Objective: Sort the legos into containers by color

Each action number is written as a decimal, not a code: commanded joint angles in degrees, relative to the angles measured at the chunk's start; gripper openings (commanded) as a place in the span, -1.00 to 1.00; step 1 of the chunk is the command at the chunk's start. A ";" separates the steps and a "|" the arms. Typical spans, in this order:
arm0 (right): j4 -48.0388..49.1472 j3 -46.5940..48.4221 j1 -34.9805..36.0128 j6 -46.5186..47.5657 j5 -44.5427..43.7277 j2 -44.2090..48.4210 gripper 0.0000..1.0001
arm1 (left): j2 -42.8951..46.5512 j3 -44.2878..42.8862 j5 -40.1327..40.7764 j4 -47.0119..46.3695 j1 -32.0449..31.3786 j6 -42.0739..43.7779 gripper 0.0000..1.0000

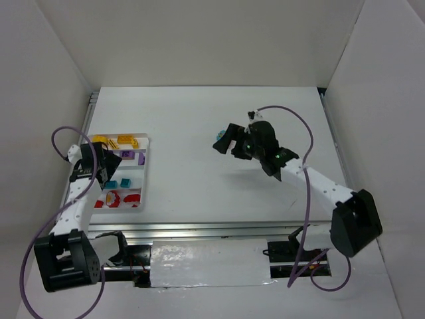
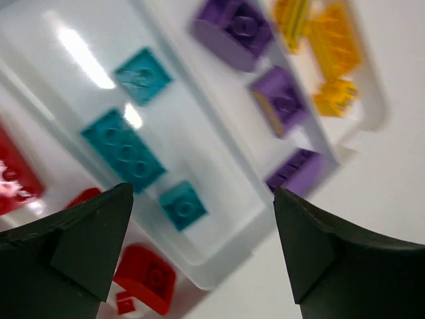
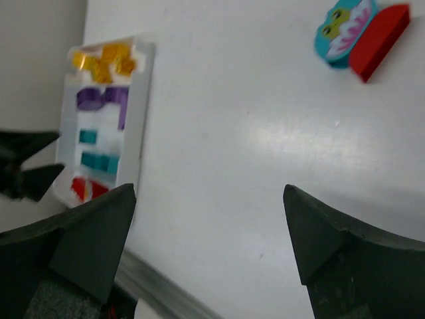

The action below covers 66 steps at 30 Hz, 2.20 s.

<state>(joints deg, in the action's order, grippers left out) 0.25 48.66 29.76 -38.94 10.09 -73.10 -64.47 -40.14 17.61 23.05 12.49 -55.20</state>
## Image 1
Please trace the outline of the red curved lego piece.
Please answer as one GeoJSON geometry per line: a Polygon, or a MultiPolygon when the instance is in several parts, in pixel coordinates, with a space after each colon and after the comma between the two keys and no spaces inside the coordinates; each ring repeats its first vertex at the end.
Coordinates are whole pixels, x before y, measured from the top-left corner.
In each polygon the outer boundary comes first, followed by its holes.
{"type": "Polygon", "coordinates": [[[139,207],[141,205],[141,195],[138,193],[129,194],[124,197],[123,204],[125,207],[139,207]]]}

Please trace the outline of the red white flower lego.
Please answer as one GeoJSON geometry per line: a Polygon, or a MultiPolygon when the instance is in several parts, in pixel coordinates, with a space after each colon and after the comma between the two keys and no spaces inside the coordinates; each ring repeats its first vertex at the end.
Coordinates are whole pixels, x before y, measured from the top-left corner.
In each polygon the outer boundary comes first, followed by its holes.
{"type": "Polygon", "coordinates": [[[117,208],[120,206],[120,196],[117,191],[109,191],[106,194],[106,205],[109,208],[117,208]]]}

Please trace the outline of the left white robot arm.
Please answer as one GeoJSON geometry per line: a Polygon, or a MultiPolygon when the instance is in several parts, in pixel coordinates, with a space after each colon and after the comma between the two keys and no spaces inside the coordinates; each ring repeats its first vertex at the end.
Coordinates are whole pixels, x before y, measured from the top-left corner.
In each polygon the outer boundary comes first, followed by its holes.
{"type": "Polygon", "coordinates": [[[72,146],[68,160],[74,167],[69,178],[68,207],[45,237],[35,241],[34,251],[47,292],[96,284],[105,263],[122,265],[128,244],[120,231],[102,233],[90,240],[88,226],[105,184],[121,160],[102,142],[72,146]]]}

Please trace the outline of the yellow striped lego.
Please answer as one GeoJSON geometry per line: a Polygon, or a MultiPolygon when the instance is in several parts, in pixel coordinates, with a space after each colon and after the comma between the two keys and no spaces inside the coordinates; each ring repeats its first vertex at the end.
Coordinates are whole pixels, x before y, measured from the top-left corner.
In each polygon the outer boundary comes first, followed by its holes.
{"type": "Polygon", "coordinates": [[[108,145],[112,150],[118,150],[120,148],[119,145],[113,139],[108,139],[108,145]]]}

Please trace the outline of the small teal lego cube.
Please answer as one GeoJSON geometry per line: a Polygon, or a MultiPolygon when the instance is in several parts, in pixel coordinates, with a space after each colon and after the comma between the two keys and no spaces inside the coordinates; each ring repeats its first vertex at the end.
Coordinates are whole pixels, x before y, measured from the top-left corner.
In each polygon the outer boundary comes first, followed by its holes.
{"type": "Polygon", "coordinates": [[[120,187],[122,187],[122,188],[130,188],[130,186],[131,186],[131,179],[123,178],[121,180],[120,187]]]}

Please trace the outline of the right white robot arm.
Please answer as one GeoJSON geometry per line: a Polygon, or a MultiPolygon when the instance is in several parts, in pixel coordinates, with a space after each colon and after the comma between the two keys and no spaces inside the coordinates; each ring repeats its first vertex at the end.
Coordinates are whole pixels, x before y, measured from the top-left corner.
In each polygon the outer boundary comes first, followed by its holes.
{"type": "Polygon", "coordinates": [[[354,257],[383,232],[371,193],[339,185],[311,167],[293,151],[279,146],[272,125],[264,120],[244,128],[229,124],[213,146],[242,160],[258,160],[266,175],[305,189],[305,169],[311,193],[331,215],[330,241],[342,255],[354,257]]]}

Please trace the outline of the teal printed round lego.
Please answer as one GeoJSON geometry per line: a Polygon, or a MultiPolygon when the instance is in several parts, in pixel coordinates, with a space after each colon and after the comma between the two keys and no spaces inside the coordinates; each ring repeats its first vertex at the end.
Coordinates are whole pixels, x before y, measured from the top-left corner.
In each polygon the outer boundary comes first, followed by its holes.
{"type": "Polygon", "coordinates": [[[217,136],[216,136],[216,140],[219,141],[225,134],[225,131],[220,131],[217,136]]]}

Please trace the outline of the large yellow lego brick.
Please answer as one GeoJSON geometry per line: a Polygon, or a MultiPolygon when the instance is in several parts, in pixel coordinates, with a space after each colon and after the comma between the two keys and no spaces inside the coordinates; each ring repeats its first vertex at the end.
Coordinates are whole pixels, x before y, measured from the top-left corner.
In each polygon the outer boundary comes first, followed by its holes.
{"type": "Polygon", "coordinates": [[[132,135],[119,135],[117,137],[118,144],[133,144],[134,137],[132,135]]]}

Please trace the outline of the purple paw print lego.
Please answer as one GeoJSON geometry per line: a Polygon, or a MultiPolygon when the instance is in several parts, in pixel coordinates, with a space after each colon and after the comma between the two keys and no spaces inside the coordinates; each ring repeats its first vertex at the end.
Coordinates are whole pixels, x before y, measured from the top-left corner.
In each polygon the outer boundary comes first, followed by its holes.
{"type": "Polygon", "coordinates": [[[137,164],[139,166],[144,166],[145,165],[145,159],[146,159],[145,154],[143,152],[140,152],[139,155],[138,155],[138,162],[137,162],[137,164]]]}

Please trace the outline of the teal red small lego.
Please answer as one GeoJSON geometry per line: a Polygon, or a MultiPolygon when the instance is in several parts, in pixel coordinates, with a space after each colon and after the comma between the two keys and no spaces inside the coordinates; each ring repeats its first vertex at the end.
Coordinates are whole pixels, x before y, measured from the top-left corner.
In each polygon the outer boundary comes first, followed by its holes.
{"type": "Polygon", "coordinates": [[[105,189],[117,189],[118,188],[118,182],[116,180],[110,180],[105,183],[104,186],[105,189]]]}

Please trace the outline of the red lego brick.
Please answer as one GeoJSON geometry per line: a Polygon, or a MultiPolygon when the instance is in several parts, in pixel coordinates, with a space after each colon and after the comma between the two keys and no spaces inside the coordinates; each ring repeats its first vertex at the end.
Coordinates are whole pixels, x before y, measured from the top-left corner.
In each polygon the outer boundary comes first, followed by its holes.
{"type": "Polygon", "coordinates": [[[103,201],[97,200],[94,208],[95,209],[102,208],[103,205],[104,205],[104,202],[103,201]]]}

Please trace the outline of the purple brick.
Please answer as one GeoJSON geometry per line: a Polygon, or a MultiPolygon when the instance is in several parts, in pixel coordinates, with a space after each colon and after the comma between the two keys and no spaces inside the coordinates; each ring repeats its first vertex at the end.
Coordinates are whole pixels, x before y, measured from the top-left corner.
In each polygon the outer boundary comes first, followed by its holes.
{"type": "Polygon", "coordinates": [[[123,160],[133,160],[135,158],[135,152],[131,150],[123,150],[120,152],[120,157],[123,160]]]}

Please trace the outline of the small yellow lego brick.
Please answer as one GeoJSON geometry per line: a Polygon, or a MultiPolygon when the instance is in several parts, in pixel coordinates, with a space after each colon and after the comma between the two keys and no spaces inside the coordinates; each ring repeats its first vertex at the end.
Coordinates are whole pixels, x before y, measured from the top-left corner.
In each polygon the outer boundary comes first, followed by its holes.
{"type": "Polygon", "coordinates": [[[100,143],[103,143],[103,144],[107,144],[108,143],[108,138],[105,137],[105,136],[101,136],[101,135],[95,135],[95,136],[92,136],[91,141],[93,143],[100,142],[100,143]]]}

